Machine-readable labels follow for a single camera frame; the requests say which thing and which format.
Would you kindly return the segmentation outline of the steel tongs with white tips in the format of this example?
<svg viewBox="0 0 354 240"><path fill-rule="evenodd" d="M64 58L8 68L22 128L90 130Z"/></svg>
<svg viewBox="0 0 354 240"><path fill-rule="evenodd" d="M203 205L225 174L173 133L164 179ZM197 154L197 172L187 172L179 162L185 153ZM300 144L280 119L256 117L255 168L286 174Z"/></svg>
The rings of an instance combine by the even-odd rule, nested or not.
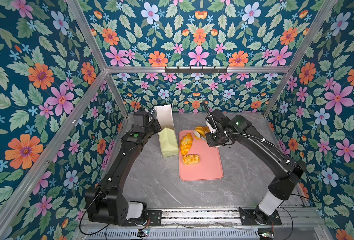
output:
<svg viewBox="0 0 354 240"><path fill-rule="evenodd" d="M207 142L206 137L204 137L204 136L203 136L202 134L200 134L198 131L194 130L193 133L194 133L196 139L201 139L201 140Z"/></svg>

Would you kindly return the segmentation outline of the small round yellow bun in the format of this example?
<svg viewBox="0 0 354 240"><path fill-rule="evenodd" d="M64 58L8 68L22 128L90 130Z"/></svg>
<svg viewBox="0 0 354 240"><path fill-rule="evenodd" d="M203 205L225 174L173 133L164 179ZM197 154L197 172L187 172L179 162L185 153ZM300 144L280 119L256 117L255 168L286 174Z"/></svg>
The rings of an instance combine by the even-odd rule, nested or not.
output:
<svg viewBox="0 0 354 240"><path fill-rule="evenodd" d="M204 127L198 126L194 130L198 131L200 134L202 134L204 137L206 137L206 133L204 131Z"/></svg>

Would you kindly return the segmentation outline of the white and green paper bag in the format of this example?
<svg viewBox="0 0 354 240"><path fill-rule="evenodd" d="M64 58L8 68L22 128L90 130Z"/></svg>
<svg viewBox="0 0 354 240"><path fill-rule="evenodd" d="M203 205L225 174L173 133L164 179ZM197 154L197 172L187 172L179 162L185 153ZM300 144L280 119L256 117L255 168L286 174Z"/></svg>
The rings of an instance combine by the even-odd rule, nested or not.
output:
<svg viewBox="0 0 354 240"><path fill-rule="evenodd" d="M164 158L179 154L179 145L176 138L172 105L154 107L157 120L161 126L159 143Z"/></svg>

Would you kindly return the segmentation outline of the long braided bread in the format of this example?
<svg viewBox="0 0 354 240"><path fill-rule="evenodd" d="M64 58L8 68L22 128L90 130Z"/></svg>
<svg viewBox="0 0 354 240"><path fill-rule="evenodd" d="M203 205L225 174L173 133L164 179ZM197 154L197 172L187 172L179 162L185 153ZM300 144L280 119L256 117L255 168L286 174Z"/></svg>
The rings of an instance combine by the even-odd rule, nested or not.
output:
<svg viewBox="0 0 354 240"><path fill-rule="evenodd" d="M180 152L183 156L187 155L193 145L193 137L191 133L187 133L180 140Z"/></svg>

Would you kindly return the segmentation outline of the glazed pastry bread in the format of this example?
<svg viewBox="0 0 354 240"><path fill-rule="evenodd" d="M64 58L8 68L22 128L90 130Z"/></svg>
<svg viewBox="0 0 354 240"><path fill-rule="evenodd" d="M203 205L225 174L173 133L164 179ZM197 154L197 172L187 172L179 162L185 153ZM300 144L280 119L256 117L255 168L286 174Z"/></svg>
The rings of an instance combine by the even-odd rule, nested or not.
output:
<svg viewBox="0 0 354 240"><path fill-rule="evenodd" d="M199 155L184 155L182 158L182 162L184 166L196 165L200 163Z"/></svg>

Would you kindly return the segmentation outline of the yellow toast loaf bread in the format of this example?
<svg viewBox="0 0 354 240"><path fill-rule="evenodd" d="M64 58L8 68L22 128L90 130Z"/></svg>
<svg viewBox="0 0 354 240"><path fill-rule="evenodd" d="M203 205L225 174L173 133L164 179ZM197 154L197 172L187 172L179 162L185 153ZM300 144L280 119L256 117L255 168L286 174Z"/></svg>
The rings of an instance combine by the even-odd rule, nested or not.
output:
<svg viewBox="0 0 354 240"><path fill-rule="evenodd" d="M210 133L211 132L211 130L210 130L210 128L208 126L204 127L204 131L205 131L205 133Z"/></svg>

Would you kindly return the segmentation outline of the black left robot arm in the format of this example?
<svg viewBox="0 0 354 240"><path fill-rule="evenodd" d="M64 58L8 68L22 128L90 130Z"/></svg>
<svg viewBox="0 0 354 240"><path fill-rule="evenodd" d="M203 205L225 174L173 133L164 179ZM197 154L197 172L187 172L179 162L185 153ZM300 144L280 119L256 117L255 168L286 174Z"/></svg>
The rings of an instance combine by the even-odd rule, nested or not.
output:
<svg viewBox="0 0 354 240"><path fill-rule="evenodd" d="M138 111L131 129L121 138L121 147L111 168L96 187L85 194L88 220L116 226L143 225L148 221L147 204L129 202L123 195L130 170L149 138L161 131L153 115Z"/></svg>

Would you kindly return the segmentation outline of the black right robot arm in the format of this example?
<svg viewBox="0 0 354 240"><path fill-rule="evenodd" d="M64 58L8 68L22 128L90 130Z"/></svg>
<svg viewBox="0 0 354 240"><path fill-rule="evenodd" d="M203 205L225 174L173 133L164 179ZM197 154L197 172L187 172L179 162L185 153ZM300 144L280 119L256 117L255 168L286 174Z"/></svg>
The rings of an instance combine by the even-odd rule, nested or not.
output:
<svg viewBox="0 0 354 240"><path fill-rule="evenodd" d="M237 142L252 151L273 172L274 179L253 213L253 218L258 224L269 223L277 208L291 196L305 172L306 163L295 162L274 143L263 137L245 117L237 115L229 119L219 110L207 113L206 123L211 130L206 134L209 147L226 146Z"/></svg>

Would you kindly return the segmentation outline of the pink silicone tray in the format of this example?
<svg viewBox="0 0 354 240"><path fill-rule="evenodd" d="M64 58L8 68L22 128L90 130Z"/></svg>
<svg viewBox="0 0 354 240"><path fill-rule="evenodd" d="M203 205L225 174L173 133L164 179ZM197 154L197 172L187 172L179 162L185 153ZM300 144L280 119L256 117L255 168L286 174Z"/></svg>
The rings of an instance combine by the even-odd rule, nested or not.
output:
<svg viewBox="0 0 354 240"><path fill-rule="evenodd" d="M196 139L193 130L179 132L179 141L187 134L191 134L193 145L188 155L198 155L200 162L193 165L184 165L183 155L179 153L179 175L182 181L209 181L220 180L224 176L218 148L209 147L204 140Z"/></svg>

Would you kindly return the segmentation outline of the black hook rail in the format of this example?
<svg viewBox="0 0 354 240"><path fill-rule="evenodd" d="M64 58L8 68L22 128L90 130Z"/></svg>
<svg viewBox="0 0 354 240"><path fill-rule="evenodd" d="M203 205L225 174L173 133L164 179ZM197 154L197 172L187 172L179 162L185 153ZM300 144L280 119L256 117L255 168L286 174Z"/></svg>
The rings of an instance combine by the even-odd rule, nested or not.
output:
<svg viewBox="0 0 354 240"><path fill-rule="evenodd" d="M171 74L222 74L228 72L228 67L165 67L165 73Z"/></svg>

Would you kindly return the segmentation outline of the aluminium frame post right rear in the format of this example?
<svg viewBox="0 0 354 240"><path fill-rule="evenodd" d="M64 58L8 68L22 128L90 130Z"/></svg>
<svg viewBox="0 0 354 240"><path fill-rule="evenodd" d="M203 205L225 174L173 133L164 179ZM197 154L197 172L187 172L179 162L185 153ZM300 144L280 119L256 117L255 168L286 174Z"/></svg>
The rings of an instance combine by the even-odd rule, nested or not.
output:
<svg viewBox="0 0 354 240"><path fill-rule="evenodd" d="M280 95L282 94L283 90L285 89L288 81L293 76L294 71L299 66L302 58L304 57L307 49L310 47L312 42L314 41L317 33L325 23L327 17L330 13L332 13L332 9L338 3L338 1L326 0L323 2L320 10L318 11L317 15L315 16L312 24L310 25L309 31L307 35L304 37L304 40L301 42L299 48L297 49L294 57L292 58L288 73L285 73L282 77L280 83L276 87L274 93L272 94L271 98L269 99L269 103L263 112L263 117L265 119L268 118L269 113L271 112L273 106L279 99Z"/></svg>

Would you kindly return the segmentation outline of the aluminium frame post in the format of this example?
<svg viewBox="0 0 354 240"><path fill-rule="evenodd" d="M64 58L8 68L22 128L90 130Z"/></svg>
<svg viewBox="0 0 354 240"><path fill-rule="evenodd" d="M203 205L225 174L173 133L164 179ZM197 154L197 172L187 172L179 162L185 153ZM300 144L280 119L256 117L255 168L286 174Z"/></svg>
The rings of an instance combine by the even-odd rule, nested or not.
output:
<svg viewBox="0 0 354 240"><path fill-rule="evenodd" d="M280 83L276 87L274 93L272 94L271 98L269 99L269 103L263 112L263 117L265 119L268 118L269 113L271 112L273 106L279 99L280 95L282 94L283 90L285 89L288 81L293 76L294 71L299 66L302 58L304 57L307 49L310 47L312 42L314 41L317 33L325 23L327 17L330 13L332 13L332 9L338 3L338 1L326 0L323 2L320 10L318 11L317 15L315 16L312 24L310 25L309 31L307 35L304 37L304 40L301 42L299 48L297 49L294 57L292 58L288 73L285 73L282 77Z"/></svg>
<svg viewBox="0 0 354 240"><path fill-rule="evenodd" d="M107 79L107 84L110 87L113 97L115 98L117 105L119 107L119 110L121 111L123 117L126 119L128 116L128 111L125 107L124 101L119 93L118 87L114 83L114 79L110 73L107 72L108 65L103 57L103 54L101 52L101 49L99 48L97 41L92 34L92 30L89 26L89 23L87 21L87 18L85 17L83 10L81 9L79 1L67 1L67 4L69 6L70 11L72 12L81 33L83 34L85 41L90 48L93 57L95 58L98 68L104 75L104 78Z"/></svg>

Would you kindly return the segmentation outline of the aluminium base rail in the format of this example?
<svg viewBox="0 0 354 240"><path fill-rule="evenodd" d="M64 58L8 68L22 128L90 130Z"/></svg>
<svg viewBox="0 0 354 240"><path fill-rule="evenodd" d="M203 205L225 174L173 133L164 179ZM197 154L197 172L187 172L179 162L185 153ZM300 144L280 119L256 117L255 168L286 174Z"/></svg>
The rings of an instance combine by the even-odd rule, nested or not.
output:
<svg viewBox="0 0 354 240"><path fill-rule="evenodd" d="M169 208L150 210L150 223L119 227L85 221L74 240L330 240L315 208L282 206L260 225L253 207Z"/></svg>

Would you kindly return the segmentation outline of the aluminium frame post left rear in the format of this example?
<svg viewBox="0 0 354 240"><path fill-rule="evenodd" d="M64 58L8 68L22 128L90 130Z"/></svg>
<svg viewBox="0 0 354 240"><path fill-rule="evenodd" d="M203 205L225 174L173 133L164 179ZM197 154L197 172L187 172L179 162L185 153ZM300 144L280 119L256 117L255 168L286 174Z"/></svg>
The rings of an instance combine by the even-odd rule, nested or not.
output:
<svg viewBox="0 0 354 240"><path fill-rule="evenodd" d="M85 41L90 48L93 57L95 58L98 68L104 75L104 78L107 79L107 84L110 87L113 97L115 98L117 105L119 107L119 110L121 111L123 117L126 119L128 116L128 111L125 107L124 101L119 93L118 87L114 83L114 79L110 73L107 72L108 65L103 57L103 54L101 52L101 49L99 48L97 41L92 34L92 30L89 26L89 23L87 21L87 18L85 17L83 10L81 9L79 1L67 1L67 4L69 6L70 11L72 12L81 33L83 34Z"/></svg>

